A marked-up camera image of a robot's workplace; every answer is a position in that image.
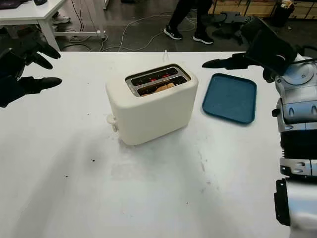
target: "cable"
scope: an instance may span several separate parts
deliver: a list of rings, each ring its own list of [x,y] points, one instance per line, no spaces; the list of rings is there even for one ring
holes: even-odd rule
[[[129,48],[123,47],[123,46],[112,46],[112,47],[105,48],[102,51],[106,51],[106,50],[113,49],[113,48],[120,48],[120,49],[124,49],[124,50],[128,50],[128,51],[141,51],[141,50],[145,49],[146,47],[148,47],[150,45],[150,43],[154,40],[155,37],[162,35],[162,34],[163,34],[163,32],[160,32],[160,33],[152,36],[152,38],[149,40],[149,42],[145,46],[143,46],[139,49],[129,49]]]
[[[84,28],[85,28],[85,25],[84,25],[84,23],[83,23],[83,18],[81,17],[82,3],[83,3],[83,1],[82,1],[82,0],[80,0],[79,17],[80,17],[80,20],[81,20],[81,23],[82,23],[83,27],[81,27],[79,31],[83,31],[83,30],[84,30]]]
[[[313,61],[317,61],[317,58],[314,58],[314,59],[305,59],[305,60],[300,60],[300,61],[295,61],[295,62],[292,62],[291,64],[297,64],[297,63],[307,63],[307,62],[313,62]]]
[[[86,5],[86,8],[87,8],[87,11],[88,11],[88,15],[89,15],[90,21],[91,21],[91,23],[92,23],[92,25],[93,25],[93,27],[94,27],[95,32],[96,32],[96,36],[98,36],[98,34],[97,34],[97,28],[96,28],[96,26],[95,26],[95,24],[94,24],[93,19],[91,18],[91,14],[90,14],[89,7],[88,7],[88,5],[87,5],[86,0],[84,0],[84,2],[85,2],[85,5]]]
[[[149,40],[149,42],[148,42],[145,46],[143,46],[143,47],[141,47],[141,48],[138,48],[138,49],[130,49],[130,48],[127,48],[127,47],[123,47],[123,46],[122,46],[123,40],[124,40],[124,35],[125,35],[125,32],[126,32],[127,28],[128,28],[130,25],[134,24],[134,23],[137,23],[137,22],[142,21],[142,20],[150,19],[150,18],[153,18],[153,17],[157,17],[157,16],[162,17],[162,18],[164,18],[164,17],[171,17],[171,15],[164,15],[164,13],[157,14],[157,15],[152,15],[152,16],[149,16],[149,17],[143,17],[143,18],[141,18],[141,19],[138,19],[138,20],[135,20],[135,21],[130,22],[129,24],[126,25],[126,27],[125,27],[124,30],[123,30],[122,37],[121,37],[121,41],[120,41],[120,46],[112,46],[112,47],[108,47],[108,48],[105,48],[105,49],[101,49],[100,51],[101,51],[101,52],[104,52],[104,51],[107,51],[107,50],[109,50],[109,49],[114,49],[114,48],[119,48],[119,49],[118,49],[118,52],[119,52],[121,49],[128,50],[128,51],[140,51],[140,50],[145,49],[146,47],[148,47],[148,46],[150,45],[150,43],[155,39],[155,37],[157,37],[157,36],[159,36],[159,35],[162,35],[163,32],[160,32],[160,33],[158,33],[158,34],[152,36],[151,39]],[[191,24],[193,24],[193,27],[190,28],[190,29],[188,29],[188,30],[180,30],[180,31],[181,31],[181,32],[187,32],[187,31],[192,31],[192,30],[194,30],[194,29],[196,28],[195,22],[191,21],[191,20],[190,20],[189,18],[187,18],[187,17],[186,17],[185,19],[188,20],[188,22],[190,22]]]
[[[64,46],[63,48],[61,48],[60,50],[64,50],[65,48],[67,47],[71,47],[71,46],[84,46],[84,47],[87,47],[89,50],[91,50],[91,48],[89,46],[86,46],[84,44],[71,44],[71,45],[68,45],[68,46]]]
[[[315,46],[303,45],[302,48],[303,49],[310,49],[310,50],[313,50],[313,51],[317,51],[317,47],[315,47]]]
[[[82,25],[82,23],[81,23],[80,17],[79,17],[79,15],[78,15],[78,13],[77,13],[77,10],[76,10],[76,8],[75,8],[74,0],[71,0],[71,3],[73,4],[74,11],[75,11],[75,13],[76,13],[76,15],[77,15],[77,17],[78,17],[79,22],[80,22],[80,29],[81,29],[83,25]]]
[[[78,41],[76,41],[76,40],[72,40],[72,39],[74,39],[74,38],[77,38],[76,36],[73,36],[73,37],[69,40],[69,42],[72,42],[72,43],[76,43],[76,42],[82,43],[82,42],[88,40],[90,37],[91,37],[91,36],[87,36],[87,37],[84,38],[83,40],[78,40]]]
[[[105,38],[104,41],[102,41],[102,43],[101,43],[101,46],[99,48],[99,52],[103,49],[104,43],[108,40],[108,35],[106,35],[106,36],[107,36],[107,38]]]
[[[61,31],[68,31],[68,32],[77,31],[77,30],[74,29],[74,28],[58,28],[58,29],[61,30]]]

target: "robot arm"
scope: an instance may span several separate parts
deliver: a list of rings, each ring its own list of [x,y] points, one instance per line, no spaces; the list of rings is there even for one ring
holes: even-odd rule
[[[211,60],[203,67],[226,69],[260,65],[263,77],[280,94],[277,117],[283,157],[276,182],[277,220],[291,227],[291,238],[317,237],[317,59],[301,56],[260,19],[241,29],[250,43],[245,53]]]
[[[21,77],[24,67],[33,62],[41,67],[53,66],[38,52],[58,59],[60,54],[47,44],[36,27],[27,27],[11,36],[6,29],[0,31],[0,107],[25,94],[40,93],[61,83],[59,78],[34,79]]]

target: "power cord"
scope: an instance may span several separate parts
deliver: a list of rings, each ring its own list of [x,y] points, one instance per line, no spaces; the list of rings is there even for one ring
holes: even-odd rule
[[[62,51],[62,50],[64,50],[65,48],[68,48],[68,47],[71,47],[71,46],[84,46],[84,47],[86,47],[88,50],[91,51],[91,48],[90,48],[89,46],[85,45],[85,44],[71,44],[71,45],[68,45],[68,46],[64,46],[64,47],[61,48],[60,50]]]
[[[127,47],[123,47],[122,44],[123,44],[123,40],[124,40],[124,35],[126,33],[126,30],[128,29],[129,26],[131,26],[132,24],[134,23],[137,23],[139,21],[142,21],[142,20],[147,20],[147,19],[150,19],[150,18],[154,18],[154,17],[171,17],[171,15],[163,15],[163,13],[161,14],[157,14],[157,15],[152,15],[152,16],[149,16],[149,17],[144,17],[144,18],[141,18],[141,19],[138,19],[138,20],[135,20],[135,21],[132,21],[130,22],[129,24],[126,25],[126,27],[124,28],[123,30],[123,33],[122,33],[122,37],[121,37],[121,42],[120,42],[120,46],[112,46],[112,47],[108,47],[108,48],[105,48],[105,49],[102,49],[101,51],[104,52],[104,51],[107,51],[109,49],[113,49],[113,48],[119,48],[118,49],[118,52],[121,50],[121,49],[124,49],[124,50],[128,50],[128,51],[140,51],[140,50],[143,50],[145,49],[146,47],[148,47],[150,45],[150,43],[159,35],[162,35],[163,32],[160,32],[154,36],[151,37],[151,39],[149,40],[149,42],[141,47],[141,48],[138,48],[138,49],[130,49],[130,48],[127,48]],[[195,22],[194,21],[191,21],[190,19],[188,19],[187,17],[185,18],[186,20],[188,20],[188,22],[190,22],[191,24],[193,24],[194,26],[188,30],[180,30],[181,32],[187,32],[187,31],[192,31],[196,28],[196,25],[195,25]]]
[[[84,28],[85,28],[85,25],[84,25],[84,23],[83,23],[83,18],[81,17],[82,3],[83,3],[83,0],[80,0],[79,17],[80,17],[81,23],[83,24],[83,27],[82,27],[82,28],[80,28],[80,30],[79,30],[79,31],[83,31],[83,30],[84,30]]]
[[[317,47],[310,46],[310,45],[303,45],[302,47],[300,47],[300,49],[302,50],[303,55],[305,55],[305,49],[310,49],[317,52]],[[291,64],[307,63],[307,62],[314,62],[314,61],[317,61],[317,58],[295,61],[295,62],[292,62]]]
[[[72,3],[72,5],[73,5],[74,11],[75,11],[75,13],[76,13],[76,16],[77,16],[77,18],[78,18],[78,20],[79,20],[79,22],[80,22],[80,29],[81,29],[81,28],[83,27],[83,24],[82,24],[82,22],[81,22],[81,19],[80,19],[78,13],[77,13],[77,10],[76,10],[76,8],[75,8],[74,0],[71,0],[71,3]]]
[[[76,31],[77,31],[77,30],[75,30],[74,28],[61,28],[60,30],[62,30],[62,31],[67,31],[67,32],[76,32]],[[78,40],[78,41],[72,40],[73,38],[75,38],[75,37],[72,37],[72,38],[71,38],[70,40],[68,40],[68,41],[71,42],[71,43],[76,43],[76,42],[82,43],[82,42],[88,40],[90,37],[91,37],[91,36],[88,36],[88,37],[86,37],[85,39],[83,39],[83,40]]]
[[[87,5],[86,0],[84,0],[84,3],[85,3],[85,5],[86,5],[86,8],[87,8],[87,11],[88,11],[88,15],[89,15],[90,21],[91,21],[91,23],[92,23],[92,25],[93,25],[93,27],[94,27],[94,29],[95,29],[96,36],[98,36],[98,35],[97,35],[97,29],[96,29],[96,26],[95,26],[95,24],[94,24],[94,22],[93,22],[93,20],[92,20],[92,17],[91,17],[91,14],[90,14],[90,11],[89,11],[89,8],[88,8],[88,5]],[[154,18],[154,17],[161,17],[161,18],[169,18],[169,17],[171,17],[171,15],[166,15],[166,13],[171,13],[171,12],[163,12],[163,13],[161,13],[161,14],[156,14],[156,15],[152,15],[152,16],[149,16],[149,17],[143,17],[143,18],[141,18],[141,19],[132,21],[132,22],[130,22],[129,24],[127,24],[126,27],[125,27],[124,30],[123,30],[123,33],[122,33],[122,37],[121,37],[121,41],[120,41],[120,46],[112,46],[112,47],[107,47],[107,48],[103,49],[104,43],[108,40],[108,35],[106,34],[106,38],[101,42],[101,46],[100,46],[100,48],[99,48],[99,52],[104,52],[104,51],[107,51],[107,50],[109,50],[109,49],[114,49],[114,48],[119,48],[119,49],[118,49],[118,52],[119,52],[121,49],[124,49],[124,50],[127,50],[127,51],[141,51],[141,50],[147,48],[147,47],[151,44],[151,42],[152,42],[157,36],[162,35],[163,32],[161,31],[160,33],[157,33],[157,34],[153,35],[145,46],[143,46],[143,47],[141,47],[141,48],[138,48],[138,49],[130,49],[130,48],[127,48],[127,47],[123,47],[123,46],[122,46],[122,45],[123,45],[123,41],[124,41],[124,36],[125,36],[125,33],[126,33],[128,27],[131,26],[132,24],[137,23],[137,22],[140,22],[140,21],[143,21],[143,20],[147,20],[147,19],[151,19],[151,18]],[[188,32],[188,31],[194,30],[194,29],[196,28],[196,25],[195,25],[195,24],[197,23],[196,21],[194,21],[194,20],[196,20],[196,18],[194,18],[194,17],[186,17],[185,19],[186,19],[189,23],[193,24],[193,27],[190,28],[190,29],[188,29],[188,30],[180,30],[180,32]],[[69,42],[72,42],[72,43],[82,43],[82,42],[88,40],[89,38],[90,38],[90,36],[87,37],[87,38],[85,38],[85,39],[83,39],[83,40],[81,40],[81,41],[69,40]],[[76,45],[76,44],[71,44],[71,45],[65,46],[64,48],[62,48],[62,50],[65,49],[65,48],[67,48],[67,47],[71,47],[71,46],[75,46],[75,45]],[[86,48],[89,49],[90,52],[93,51],[93,50],[95,50],[95,49],[97,48],[97,47],[95,47],[95,48],[92,48],[92,49],[91,49],[89,46],[84,45],[84,44],[77,44],[77,45],[79,45],[79,46],[85,46]]]

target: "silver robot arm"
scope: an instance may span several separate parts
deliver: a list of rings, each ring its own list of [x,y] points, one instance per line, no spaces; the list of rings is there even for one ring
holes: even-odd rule
[[[297,55],[295,61],[305,60]],[[275,76],[281,98],[277,117],[283,157],[280,171],[289,176],[276,182],[276,217],[291,227],[291,238],[317,237],[317,65],[289,66]]]
[[[248,50],[208,61],[203,67],[247,69],[260,65],[264,79],[275,82],[280,99],[272,115],[277,117],[281,136],[280,171],[287,176],[276,181],[276,218],[290,226],[291,238],[317,238],[317,59],[302,56],[303,50],[280,39],[259,18],[240,30],[250,44]],[[304,48],[317,51],[311,46]]]

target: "sneaker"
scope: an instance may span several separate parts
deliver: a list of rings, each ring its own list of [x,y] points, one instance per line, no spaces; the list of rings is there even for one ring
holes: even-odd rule
[[[62,16],[62,15],[57,15],[56,17],[52,17],[52,24],[57,25],[61,23],[67,23],[70,22],[70,17],[69,16]]]
[[[181,40],[183,39],[182,34],[179,33],[177,29],[171,29],[169,25],[164,28],[164,33],[168,35],[173,40]]]
[[[213,39],[210,38],[206,31],[202,33],[196,33],[193,36],[194,41],[203,42],[206,45],[211,45],[213,43]]]

